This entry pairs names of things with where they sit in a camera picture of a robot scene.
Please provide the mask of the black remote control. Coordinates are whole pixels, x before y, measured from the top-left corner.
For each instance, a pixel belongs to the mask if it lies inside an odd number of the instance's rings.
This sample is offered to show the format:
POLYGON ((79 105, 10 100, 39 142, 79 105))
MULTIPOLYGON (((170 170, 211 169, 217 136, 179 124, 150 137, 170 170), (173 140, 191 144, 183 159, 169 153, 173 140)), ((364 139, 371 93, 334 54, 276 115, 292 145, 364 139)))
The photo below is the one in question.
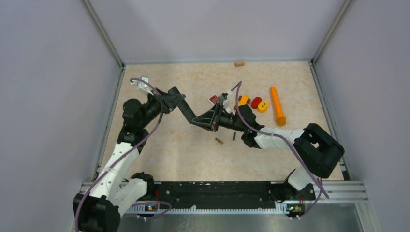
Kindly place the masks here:
MULTIPOLYGON (((171 89, 168 90, 169 94, 181 94, 177 87, 172 87, 171 89)), ((192 120, 196 117, 196 114, 193 112, 193 110, 190 108, 186 100, 184 99, 179 105, 178 105, 179 110, 181 111, 182 115, 185 117, 185 119, 188 121, 189 124, 192 124, 192 120)))

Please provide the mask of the white remote control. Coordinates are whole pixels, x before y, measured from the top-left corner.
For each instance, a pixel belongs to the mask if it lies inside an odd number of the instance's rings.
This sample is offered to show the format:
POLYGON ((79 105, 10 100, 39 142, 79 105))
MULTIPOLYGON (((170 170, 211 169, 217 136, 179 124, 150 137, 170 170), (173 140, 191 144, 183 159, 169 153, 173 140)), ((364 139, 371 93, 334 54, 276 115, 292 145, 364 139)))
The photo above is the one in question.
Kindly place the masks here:
POLYGON ((212 105, 220 104, 220 103, 221 103, 221 100, 220 100, 220 98, 219 98, 218 95, 213 95, 213 96, 211 96, 211 97, 208 99, 208 101, 209 101, 212 105))

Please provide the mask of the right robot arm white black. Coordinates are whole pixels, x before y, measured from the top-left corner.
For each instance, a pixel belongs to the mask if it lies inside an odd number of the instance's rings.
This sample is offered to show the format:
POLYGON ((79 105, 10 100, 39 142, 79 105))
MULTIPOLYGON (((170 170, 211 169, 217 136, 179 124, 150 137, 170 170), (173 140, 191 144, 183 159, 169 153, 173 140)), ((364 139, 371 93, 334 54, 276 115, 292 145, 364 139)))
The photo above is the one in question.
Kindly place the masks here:
POLYGON ((329 178, 345 153, 343 146, 316 123, 309 123, 303 129, 268 128, 257 123, 256 115, 247 105, 240 106, 233 114, 216 104, 191 119, 191 123, 213 132, 220 127, 242 132, 241 140, 250 148, 291 151, 301 166, 290 174, 283 186, 289 199, 297 199, 312 182, 324 191, 322 180, 329 178))

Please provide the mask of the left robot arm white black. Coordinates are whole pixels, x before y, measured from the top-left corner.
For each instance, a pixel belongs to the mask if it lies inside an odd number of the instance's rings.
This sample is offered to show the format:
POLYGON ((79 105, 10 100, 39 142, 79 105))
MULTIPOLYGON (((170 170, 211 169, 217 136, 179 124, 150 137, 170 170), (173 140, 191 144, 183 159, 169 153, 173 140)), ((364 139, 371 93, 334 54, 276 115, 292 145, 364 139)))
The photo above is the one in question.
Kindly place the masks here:
POLYGON ((156 88, 146 103, 138 99, 124 102, 123 126, 109 161, 86 192, 73 199, 77 232, 115 232, 121 218, 139 198, 149 200, 154 196, 155 187, 149 183, 149 175, 132 178, 124 187, 121 183, 153 134, 146 126, 156 117, 161 120, 164 114, 172 112, 185 97, 177 87, 167 92, 156 88))

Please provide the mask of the yellow toy car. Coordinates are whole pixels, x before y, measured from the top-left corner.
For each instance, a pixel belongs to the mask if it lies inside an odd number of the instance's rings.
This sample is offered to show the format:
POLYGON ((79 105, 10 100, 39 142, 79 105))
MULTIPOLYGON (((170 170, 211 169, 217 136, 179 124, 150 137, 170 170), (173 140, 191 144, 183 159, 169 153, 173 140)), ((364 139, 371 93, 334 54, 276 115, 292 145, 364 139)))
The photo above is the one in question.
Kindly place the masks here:
POLYGON ((250 98, 248 97, 248 95, 240 95, 238 97, 238 106, 242 106, 242 105, 247 105, 250 103, 250 98))

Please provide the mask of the red yellow toy piece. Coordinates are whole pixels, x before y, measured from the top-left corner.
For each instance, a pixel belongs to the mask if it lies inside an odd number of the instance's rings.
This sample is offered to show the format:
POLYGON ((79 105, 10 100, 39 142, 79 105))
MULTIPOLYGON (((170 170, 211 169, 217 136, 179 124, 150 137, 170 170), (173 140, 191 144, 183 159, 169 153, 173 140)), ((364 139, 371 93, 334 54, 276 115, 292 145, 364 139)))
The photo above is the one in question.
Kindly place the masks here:
POLYGON ((264 113, 269 107, 269 103, 266 100, 263 100, 261 97, 255 97, 251 101, 251 109, 257 110, 259 113, 264 113))

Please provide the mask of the small wooden block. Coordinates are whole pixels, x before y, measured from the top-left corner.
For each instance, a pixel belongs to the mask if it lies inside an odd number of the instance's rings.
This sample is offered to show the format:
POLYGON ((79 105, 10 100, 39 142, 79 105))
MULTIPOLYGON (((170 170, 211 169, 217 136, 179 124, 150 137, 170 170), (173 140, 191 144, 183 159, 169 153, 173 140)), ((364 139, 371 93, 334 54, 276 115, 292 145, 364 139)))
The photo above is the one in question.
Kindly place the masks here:
POLYGON ((243 60, 238 60, 234 62, 235 67, 243 67, 245 62, 243 60))

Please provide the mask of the orange toy carrot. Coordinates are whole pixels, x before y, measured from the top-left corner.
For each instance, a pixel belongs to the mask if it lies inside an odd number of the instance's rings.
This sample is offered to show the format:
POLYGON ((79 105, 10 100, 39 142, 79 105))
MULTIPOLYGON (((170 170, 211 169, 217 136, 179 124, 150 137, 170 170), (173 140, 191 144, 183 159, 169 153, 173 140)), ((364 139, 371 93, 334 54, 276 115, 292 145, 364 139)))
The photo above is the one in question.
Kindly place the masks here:
POLYGON ((271 100, 273 103, 273 109, 275 112, 275 121, 278 126, 284 126, 286 125, 287 119, 282 110, 278 92, 274 86, 270 87, 270 95, 271 95, 271 100))

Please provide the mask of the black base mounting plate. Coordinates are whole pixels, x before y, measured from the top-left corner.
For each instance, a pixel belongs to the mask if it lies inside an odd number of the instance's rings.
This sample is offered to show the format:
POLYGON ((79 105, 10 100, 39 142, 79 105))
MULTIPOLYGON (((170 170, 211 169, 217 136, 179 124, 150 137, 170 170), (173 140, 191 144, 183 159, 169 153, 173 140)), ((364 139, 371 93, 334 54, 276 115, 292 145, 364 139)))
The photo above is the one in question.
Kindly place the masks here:
POLYGON ((148 185, 139 201, 163 201, 172 209, 273 209, 279 203, 313 201, 312 184, 296 190, 288 183, 271 181, 164 181, 148 185))

